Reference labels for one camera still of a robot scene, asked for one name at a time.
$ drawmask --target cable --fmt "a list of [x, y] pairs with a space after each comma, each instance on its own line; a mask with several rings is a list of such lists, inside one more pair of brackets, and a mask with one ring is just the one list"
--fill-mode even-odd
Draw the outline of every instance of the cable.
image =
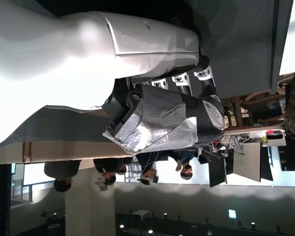
[[148, 156], [148, 160], [147, 160], [147, 165], [146, 166], [142, 166], [144, 167], [143, 171], [142, 171], [142, 174], [144, 173], [144, 171], [146, 170], [146, 167], [149, 166], [149, 165], [152, 165], [154, 164], [156, 161], [157, 161], [157, 158], [158, 158], [158, 155], [159, 155], [159, 152], [157, 151], [157, 156], [156, 156], [156, 159], [155, 161], [151, 162], [151, 163], [148, 163], [149, 162], [149, 159], [151, 158], [151, 154], [152, 152], [150, 152], [149, 156]]
[[239, 154], [239, 155], [244, 155], [244, 153], [236, 152], [235, 149], [234, 149], [234, 152], [237, 153], [237, 154]]

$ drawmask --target wall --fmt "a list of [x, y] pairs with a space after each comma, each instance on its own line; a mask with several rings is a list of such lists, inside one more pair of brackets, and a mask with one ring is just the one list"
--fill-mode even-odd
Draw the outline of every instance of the wall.
[[95, 168], [79, 170], [65, 194], [66, 236], [115, 236], [114, 188], [100, 192]]
[[46, 219], [39, 216], [43, 211], [64, 207], [64, 195], [54, 189], [33, 193], [33, 203], [11, 209], [10, 235], [14, 236], [45, 224]]
[[139, 183], [115, 184], [117, 213], [129, 213], [144, 209], [156, 213], [156, 217], [177, 219], [196, 223], [210, 223], [232, 227], [228, 210], [236, 210], [237, 221], [250, 229], [255, 222], [257, 229], [275, 232], [280, 225], [282, 232], [295, 235], [295, 188], [261, 186], [216, 186]]

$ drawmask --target man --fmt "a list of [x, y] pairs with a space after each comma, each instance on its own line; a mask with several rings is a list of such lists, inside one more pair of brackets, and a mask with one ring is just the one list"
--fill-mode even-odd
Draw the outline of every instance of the man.
[[179, 154], [179, 161], [177, 162], [176, 171], [180, 171], [180, 177], [189, 180], [192, 178], [192, 167], [189, 165], [189, 161], [194, 157], [197, 157], [197, 152], [195, 151], [180, 151]]
[[55, 178], [54, 188], [64, 193], [71, 188], [72, 177], [79, 171], [80, 161], [52, 161], [46, 162], [45, 175]]
[[144, 185], [158, 182], [157, 170], [153, 168], [156, 161], [167, 160], [167, 157], [173, 158], [177, 163], [179, 161], [179, 155], [172, 150], [140, 153], [136, 157], [142, 168], [139, 181]]
[[126, 158], [101, 158], [94, 159], [97, 171], [104, 178], [106, 185], [113, 185], [116, 182], [116, 173], [123, 175], [126, 173], [126, 164], [132, 162], [132, 157]]

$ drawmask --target aluminum foil wrapping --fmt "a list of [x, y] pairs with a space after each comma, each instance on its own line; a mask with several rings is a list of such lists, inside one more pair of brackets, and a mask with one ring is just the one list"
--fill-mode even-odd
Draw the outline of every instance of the aluminum foil wrapping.
[[115, 137], [108, 130], [103, 135], [133, 155], [194, 145], [197, 118], [186, 118], [180, 95], [148, 85], [142, 89], [144, 98]]

